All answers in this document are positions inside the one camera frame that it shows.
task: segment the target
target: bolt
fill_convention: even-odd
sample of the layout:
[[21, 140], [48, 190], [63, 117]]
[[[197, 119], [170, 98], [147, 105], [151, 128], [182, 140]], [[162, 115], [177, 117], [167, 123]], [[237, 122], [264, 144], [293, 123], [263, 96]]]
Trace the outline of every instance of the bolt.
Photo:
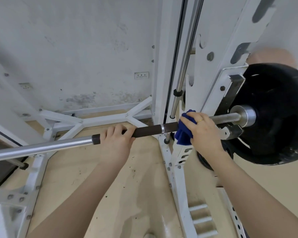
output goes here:
[[209, 54], [207, 54], [207, 60], [208, 61], [212, 61], [214, 59], [214, 52], [210, 52]]

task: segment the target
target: person's skin in background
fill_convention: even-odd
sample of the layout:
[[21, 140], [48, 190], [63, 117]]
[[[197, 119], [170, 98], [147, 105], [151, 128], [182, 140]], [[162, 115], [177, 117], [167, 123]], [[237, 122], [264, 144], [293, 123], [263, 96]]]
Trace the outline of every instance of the person's skin in background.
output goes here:
[[[298, 238], [298, 218], [245, 173], [223, 150], [218, 129], [202, 113], [190, 112], [197, 124], [181, 117], [191, 143], [214, 169], [250, 238]], [[28, 238], [83, 238], [92, 216], [126, 163], [135, 138], [131, 127], [117, 125], [101, 134], [101, 161], [87, 179]]]

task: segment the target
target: beige floor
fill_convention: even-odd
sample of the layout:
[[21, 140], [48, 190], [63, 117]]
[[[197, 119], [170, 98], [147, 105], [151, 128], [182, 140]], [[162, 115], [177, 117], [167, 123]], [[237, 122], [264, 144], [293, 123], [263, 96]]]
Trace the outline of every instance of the beige floor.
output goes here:
[[[107, 126], [81, 131], [77, 137], [101, 132]], [[29, 231], [32, 231], [61, 204], [88, 176], [98, 162], [99, 146], [57, 152], [48, 162], [42, 188]], [[298, 216], [298, 161], [279, 166], [251, 164], [239, 157], [235, 161], [281, 203]], [[190, 205], [206, 202], [214, 222], [200, 230], [216, 227], [216, 237], [237, 237], [233, 222], [221, 200], [214, 174], [202, 167], [194, 154], [185, 165]], [[24, 184], [27, 172], [17, 170], [3, 185], [16, 188]], [[154, 232], [157, 238], [183, 237], [159, 144], [152, 137], [138, 138], [127, 164], [100, 202], [86, 238], [143, 237]]]

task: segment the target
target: blue cloth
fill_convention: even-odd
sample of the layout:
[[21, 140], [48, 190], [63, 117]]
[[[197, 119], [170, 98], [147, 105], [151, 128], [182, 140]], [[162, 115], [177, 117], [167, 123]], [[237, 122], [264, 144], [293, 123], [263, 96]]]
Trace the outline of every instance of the blue cloth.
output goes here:
[[[182, 117], [185, 117], [187, 118], [188, 120], [192, 121], [193, 123], [196, 124], [194, 118], [190, 117], [187, 115], [187, 113], [183, 113], [182, 114]], [[192, 132], [190, 131], [190, 129], [188, 129], [184, 123], [182, 123], [181, 120], [179, 120], [179, 127], [178, 127], [178, 131], [175, 133], [175, 136], [174, 136], [178, 142], [177, 144], [180, 144], [180, 145], [191, 145], [191, 138], [193, 138], [193, 134]]]

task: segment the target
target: wall socket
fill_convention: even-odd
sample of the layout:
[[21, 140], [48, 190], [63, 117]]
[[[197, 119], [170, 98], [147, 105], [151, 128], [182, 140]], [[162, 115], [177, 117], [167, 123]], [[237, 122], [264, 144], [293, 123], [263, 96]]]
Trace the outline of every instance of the wall socket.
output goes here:
[[149, 72], [135, 73], [135, 79], [146, 79], [149, 78]]
[[20, 87], [23, 89], [32, 89], [33, 87], [31, 86], [30, 83], [24, 82], [24, 83], [19, 83]]

